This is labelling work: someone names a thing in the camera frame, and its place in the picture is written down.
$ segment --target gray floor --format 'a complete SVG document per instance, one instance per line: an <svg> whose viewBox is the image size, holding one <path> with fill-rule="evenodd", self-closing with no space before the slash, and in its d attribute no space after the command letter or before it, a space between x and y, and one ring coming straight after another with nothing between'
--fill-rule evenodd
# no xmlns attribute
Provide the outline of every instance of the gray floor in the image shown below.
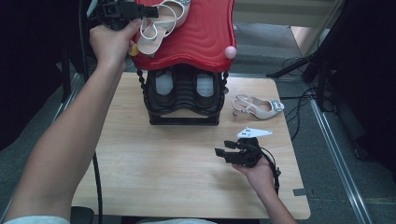
<svg viewBox="0 0 396 224"><path fill-rule="evenodd" d="M232 76L265 77L292 63L296 60L295 57L301 57L290 28L286 26L240 22L235 25L238 54L230 70ZM134 71L134 67L131 66L129 70ZM300 75L301 71L297 70L276 79L280 97L303 94L307 85L300 80ZM6 209L30 149L52 122L61 97L62 89L59 89L31 120L20 138L0 151L0 211ZM282 102L286 107L285 115L297 106L297 100ZM314 108L314 104L301 107L300 131L292 142L311 209L311 217L299 220L299 223L360 223L332 158L327 138L322 134ZM322 116L329 122L336 144L372 222L394 223L396 185L390 172L378 162L356 159L354 147L341 120L333 113L324 113ZM288 126L292 136L297 129L297 119L290 121ZM105 223L120 223L120 218L105 217Z"/></svg>

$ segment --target high heel shoe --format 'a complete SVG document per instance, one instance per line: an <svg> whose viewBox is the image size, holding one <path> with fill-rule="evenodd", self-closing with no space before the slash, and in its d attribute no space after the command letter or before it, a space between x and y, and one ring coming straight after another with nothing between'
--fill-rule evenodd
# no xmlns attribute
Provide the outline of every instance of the high heel shoe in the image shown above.
<svg viewBox="0 0 396 224"><path fill-rule="evenodd" d="M233 108L236 111L248 113L258 119L269 119L285 109L285 106L278 100L260 100L249 94L237 94L233 100Z"/></svg>

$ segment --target wooden table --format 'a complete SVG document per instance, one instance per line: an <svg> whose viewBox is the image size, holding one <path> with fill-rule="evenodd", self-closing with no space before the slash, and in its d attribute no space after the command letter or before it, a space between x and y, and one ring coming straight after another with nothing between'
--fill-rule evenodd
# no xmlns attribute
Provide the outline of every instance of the wooden table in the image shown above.
<svg viewBox="0 0 396 224"><path fill-rule="evenodd" d="M268 218L246 178L215 154L215 147L226 149L224 140L236 141L236 134L249 127L274 132L258 139L282 172L279 197L295 218L309 218L306 196L293 194L304 186L284 115L268 120L233 115L237 93L279 99L275 82L229 77L226 86L219 126L157 126L149 124L137 75L122 75L96 150L105 215ZM92 165L73 205L97 208Z"/></svg>

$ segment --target shoe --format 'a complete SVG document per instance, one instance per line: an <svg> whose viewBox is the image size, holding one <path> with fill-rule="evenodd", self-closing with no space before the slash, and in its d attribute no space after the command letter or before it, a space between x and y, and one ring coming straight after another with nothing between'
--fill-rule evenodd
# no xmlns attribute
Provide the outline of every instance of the shoe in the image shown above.
<svg viewBox="0 0 396 224"><path fill-rule="evenodd" d="M215 73L199 70L193 77L194 98L198 107L208 108L213 105L216 85Z"/></svg>
<svg viewBox="0 0 396 224"><path fill-rule="evenodd" d="M155 99L160 106L171 106L176 101L175 74L168 67L164 69L149 71L150 85L155 91Z"/></svg>
<svg viewBox="0 0 396 224"><path fill-rule="evenodd" d="M163 39L187 19L191 0L165 0L158 8L159 18L143 18L137 48L143 54L154 56Z"/></svg>
<svg viewBox="0 0 396 224"><path fill-rule="evenodd" d="M175 28L180 27L186 21L190 11L190 2L191 0L165 0L161 3L175 11L177 16Z"/></svg>
<svg viewBox="0 0 396 224"><path fill-rule="evenodd" d="M269 119L285 109L278 100L260 100L249 94L237 94L233 100L233 108L237 111L256 116L258 119Z"/></svg>

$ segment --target sandal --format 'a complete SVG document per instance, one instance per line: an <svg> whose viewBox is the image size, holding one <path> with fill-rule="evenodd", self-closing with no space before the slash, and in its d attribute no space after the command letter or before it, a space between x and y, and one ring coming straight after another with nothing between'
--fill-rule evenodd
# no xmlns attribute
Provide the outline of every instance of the sandal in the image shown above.
<svg viewBox="0 0 396 224"><path fill-rule="evenodd" d="M158 8L159 18L143 18L137 48L143 54L154 56L163 39L187 19L191 0L165 0Z"/></svg>
<svg viewBox="0 0 396 224"><path fill-rule="evenodd" d="M256 116L258 119L269 119L285 109L278 100L260 100L249 94L237 94L233 100L233 108L237 111Z"/></svg>

